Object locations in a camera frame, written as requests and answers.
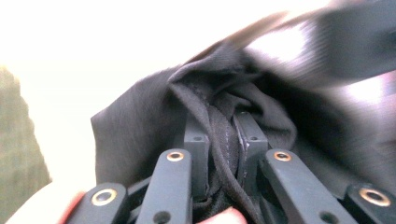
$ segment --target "black plastic bracket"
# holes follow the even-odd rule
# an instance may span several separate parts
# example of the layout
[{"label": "black plastic bracket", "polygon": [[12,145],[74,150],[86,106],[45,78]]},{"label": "black plastic bracket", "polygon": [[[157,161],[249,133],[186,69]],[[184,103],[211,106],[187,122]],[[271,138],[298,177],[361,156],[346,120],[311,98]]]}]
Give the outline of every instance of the black plastic bracket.
[{"label": "black plastic bracket", "polygon": [[208,186],[209,139],[195,118],[189,114],[184,134],[184,148],[192,156],[192,197],[195,201],[205,198]]},{"label": "black plastic bracket", "polygon": [[259,163],[289,223],[357,223],[292,152],[271,149]]},{"label": "black plastic bracket", "polygon": [[240,142],[237,179],[249,196],[260,195],[256,184],[257,163],[268,150],[268,139],[248,112],[237,112],[233,122]]},{"label": "black plastic bracket", "polygon": [[163,152],[157,161],[136,224],[192,223],[191,154]]},{"label": "black plastic bracket", "polygon": [[66,223],[125,223],[129,215],[126,188],[121,184],[105,183],[84,195]]}]

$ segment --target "finger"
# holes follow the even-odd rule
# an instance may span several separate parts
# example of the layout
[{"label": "finger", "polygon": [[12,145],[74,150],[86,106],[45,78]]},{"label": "finger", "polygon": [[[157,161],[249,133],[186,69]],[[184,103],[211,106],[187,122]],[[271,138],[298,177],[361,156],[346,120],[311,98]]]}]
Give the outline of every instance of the finger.
[{"label": "finger", "polygon": [[7,224],[65,223],[84,193],[74,186],[50,183],[33,195]]},{"label": "finger", "polygon": [[247,220],[236,209],[230,207],[223,212],[203,221],[198,224],[247,224]]}]

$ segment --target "hole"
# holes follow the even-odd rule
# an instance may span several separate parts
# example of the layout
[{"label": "hole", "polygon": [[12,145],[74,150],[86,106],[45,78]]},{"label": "hole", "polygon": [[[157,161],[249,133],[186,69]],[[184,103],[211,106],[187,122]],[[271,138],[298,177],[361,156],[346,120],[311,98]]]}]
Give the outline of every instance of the hole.
[{"label": "hole", "polygon": [[291,160],[291,156],[289,155],[289,153],[286,152],[276,152],[274,154],[275,159],[279,160],[279,161],[290,161]]},{"label": "hole", "polygon": [[103,206],[111,203],[116,196],[117,192],[114,189],[102,189],[92,196],[91,202],[95,206]]},{"label": "hole", "polygon": [[367,196],[369,196],[370,198],[372,198],[374,200],[384,201],[384,199],[381,197],[381,195],[373,193],[373,192],[367,192]]},{"label": "hole", "polygon": [[171,152],[169,153],[166,158],[169,161],[181,161],[184,158],[184,154],[181,152]]},{"label": "hole", "polygon": [[152,220],[156,224],[165,224],[171,220],[171,215],[168,212],[158,212]]},{"label": "hole", "polygon": [[179,154],[172,154],[171,157],[172,157],[173,159],[177,159],[177,158],[180,157],[180,155],[179,155]]},{"label": "hole", "polygon": [[390,199],[378,190],[362,188],[359,190],[359,194],[369,203],[383,207],[390,206]]},{"label": "hole", "polygon": [[96,200],[99,202],[103,202],[105,200],[108,200],[110,197],[111,197],[110,192],[103,192],[103,193],[99,194],[98,196],[96,196]]},{"label": "hole", "polygon": [[285,155],[285,154],[278,154],[277,155],[280,159],[286,159],[288,156],[287,155]]},{"label": "hole", "polygon": [[319,216],[326,223],[335,224],[339,222],[338,218],[330,212],[321,212]]}]

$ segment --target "brass grommet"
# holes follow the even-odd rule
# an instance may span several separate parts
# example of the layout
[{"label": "brass grommet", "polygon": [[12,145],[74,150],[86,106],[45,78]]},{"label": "brass grommet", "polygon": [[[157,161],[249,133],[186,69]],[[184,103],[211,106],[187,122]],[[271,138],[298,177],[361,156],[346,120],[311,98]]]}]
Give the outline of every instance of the brass grommet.
[{"label": "brass grommet", "polygon": [[363,188],[359,190],[359,194],[369,203],[373,203],[382,207],[390,206],[390,199],[387,197],[387,195],[379,192],[378,190]]},{"label": "brass grommet", "polygon": [[287,152],[278,151],[274,154],[274,157],[279,161],[291,161],[291,155]]},{"label": "brass grommet", "polygon": [[117,197],[114,189],[102,189],[93,194],[91,202],[96,206],[103,206],[111,203]]},{"label": "brass grommet", "polygon": [[181,152],[171,152],[166,156],[169,161],[181,161],[184,158],[184,154]]}]

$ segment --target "green fabric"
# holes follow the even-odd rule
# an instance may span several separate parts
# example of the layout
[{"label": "green fabric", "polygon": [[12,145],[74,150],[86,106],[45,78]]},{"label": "green fabric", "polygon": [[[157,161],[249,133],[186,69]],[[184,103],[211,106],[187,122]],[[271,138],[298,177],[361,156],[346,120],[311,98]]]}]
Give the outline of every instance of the green fabric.
[{"label": "green fabric", "polygon": [[50,182],[19,81],[0,67],[0,223]]}]

